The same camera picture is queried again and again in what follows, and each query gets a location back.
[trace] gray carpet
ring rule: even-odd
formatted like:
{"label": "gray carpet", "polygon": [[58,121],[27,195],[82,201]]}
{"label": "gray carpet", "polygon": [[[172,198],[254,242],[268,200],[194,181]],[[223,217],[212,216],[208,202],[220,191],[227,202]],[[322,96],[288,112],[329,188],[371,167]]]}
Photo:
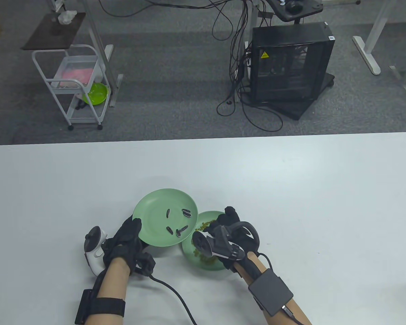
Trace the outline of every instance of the gray carpet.
{"label": "gray carpet", "polygon": [[[67,2],[69,9],[79,9],[76,0]],[[215,9],[153,7],[129,19],[117,19],[104,14],[96,0],[90,3],[103,42],[115,45],[112,68],[115,74],[124,73],[125,79],[116,107],[107,111],[104,130],[76,125],[70,132],[31,61],[31,53],[19,49],[47,13],[47,6],[39,0],[15,3],[0,0],[0,144],[406,131],[406,92],[388,69],[391,64],[406,68],[406,0],[399,0],[376,45],[374,55],[382,68],[378,77],[370,73],[352,36],[368,35],[381,0],[326,7],[323,13],[305,19],[327,21],[336,36],[328,66],[336,83],[300,121],[284,117],[284,127],[277,133],[253,127],[240,109],[229,117],[216,114],[215,107],[229,89],[229,41],[211,37]],[[117,14],[145,5],[142,0],[104,3]],[[225,8],[234,23],[240,11],[240,2]],[[86,27],[83,25],[76,42],[88,42]],[[228,22],[220,20],[215,33],[228,35]],[[230,109],[222,107],[223,112]],[[270,113],[247,111],[263,127],[275,128],[279,123]]]}

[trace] green plate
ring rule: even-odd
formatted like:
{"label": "green plate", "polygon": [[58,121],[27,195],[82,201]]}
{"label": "green plate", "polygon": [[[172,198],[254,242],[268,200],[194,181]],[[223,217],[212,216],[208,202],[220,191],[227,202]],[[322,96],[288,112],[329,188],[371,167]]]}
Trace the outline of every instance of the green plate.
{"label": "green plate", "polygon": [[[108,96],[107,86],[101,83],[96,83],[92,85],[89,92],[89,99],[92,102],[92,105],[96,106],[105,102]],[[88,104],[87,96],[83,95],[83,101]]]}
{"label": "green plate", "polygon": [[[191,217],[183,215],[182,209],[191,211]],[[177,189],[159,189],[147,194],[137,204],[134,218],[141,219],[139,237],[145,243],[157,247],[172,246],[185,240],[194,231],[198,210],[194,200],[185,192]],[[176,236],[176,229],[188,226]]]}
{"label": "green plate", "polygon": [[[204,222],[211,222],[213,220],[216,220],[222,213],[223,212],[221,211],[206,211],[200,213],[195,230],[203,230]],[[205,269],[208,271],[220,271],[222,269],[226,269],[223,263],[218,260],[218,257],[208,258],[197,251],[192,243],[192,236],[188,237],[182,242],[182,249],[185,257],[191,262],[191,264],[201,269]]]}

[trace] forearm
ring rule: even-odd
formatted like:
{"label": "forearm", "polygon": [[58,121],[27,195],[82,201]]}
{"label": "forearm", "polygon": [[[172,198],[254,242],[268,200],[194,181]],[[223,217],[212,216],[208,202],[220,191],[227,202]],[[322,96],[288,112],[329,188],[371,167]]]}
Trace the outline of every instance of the forearm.
{"label": "forearm", "polygon": [[[266,271],[267,267],[263,265],[263,263],[257,258],[257,256],[253,252],[248,252],[247,254],[248,259],[251,260],[263,273]],[[250,285],[253,280],[252,278],[245,272],[245,270],[239,264],[235,263],[234,267],[238,271],[238,273],[242,276],[245,282]],[[312,325],[311,322],[308,320],[307,316],[305,316],[304,312],[299,308],[296,302],[291,299],[286,306],[291,310],[297,320],[301,322],[303,325]],[[296,323],[290,319],[283,311],[279,311],[273,317],[269,316],[266,311],[263,312],[266,322],[268,325],[296,325]]]}
{"label": "forearm", "polygon": [[[129,280],[129,266],[121,257],[111,261],[102,281],[98,298],[125,299]],[[94,314],[86,320],[86,325],[122,325],[123,317],[113,314]]]}

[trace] black box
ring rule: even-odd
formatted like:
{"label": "black box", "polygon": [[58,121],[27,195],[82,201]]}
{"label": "black box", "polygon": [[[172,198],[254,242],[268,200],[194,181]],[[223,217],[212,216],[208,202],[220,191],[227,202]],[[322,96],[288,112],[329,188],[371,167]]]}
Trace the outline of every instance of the black box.
{"label": "black box", "polygon": [[334,42],[326,22],[253,28],[251,99],[316,100]]}

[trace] hand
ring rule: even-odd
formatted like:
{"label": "hand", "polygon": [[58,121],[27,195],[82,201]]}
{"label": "hand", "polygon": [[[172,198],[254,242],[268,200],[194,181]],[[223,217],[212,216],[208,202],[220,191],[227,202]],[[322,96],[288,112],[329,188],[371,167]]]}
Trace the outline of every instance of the hand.
{"label": "hand", "polygon": [[131,272],[137,265],[137,257],[143,249],[138,234],[141,230],[141,219],[132,219],[132,216],[124,221],[114,237],[107,239],[102,244],[104,251],[104,264],[108,268],[111,261],[121,257],[126,261]]}
{"label": "hand", "polygon": [[[225,213],[223,213],[222,215],[219,215],[217,220],[212,222],[204,231],[209,232],[209,234],[211,234],[211,235],[214,235],[213,230],[217,226],[219,226],[219,225],[230,226],[230,225],[240,221],[239,216],[236,213],[236,210],[234,208],[226,207],[224,209],[224,212]],[[245,251],[245,255],[248,252],[254,252],[257,255],[258,254],[257,253],[258,243],[256,242],[256,240],[254,240],[254,238],[249,237],[248,235],[250,235],[249,231],[242,227],[242,228],[235,230],[231,234],[231,238],[229,239],[229,241],[242,247],[242,249]],[[236,269],[233,267],[233,264],[236,261],[228,260],[226,258],[220,258],[220,257],[218,257],[218,259],[223,263],[223,265],[226,269],[230,269],[233,272],[237,272]],[[243,264],[243,263],[248,263],[248,259],[245,258],[244,260],[239,261],[239,264]]]}

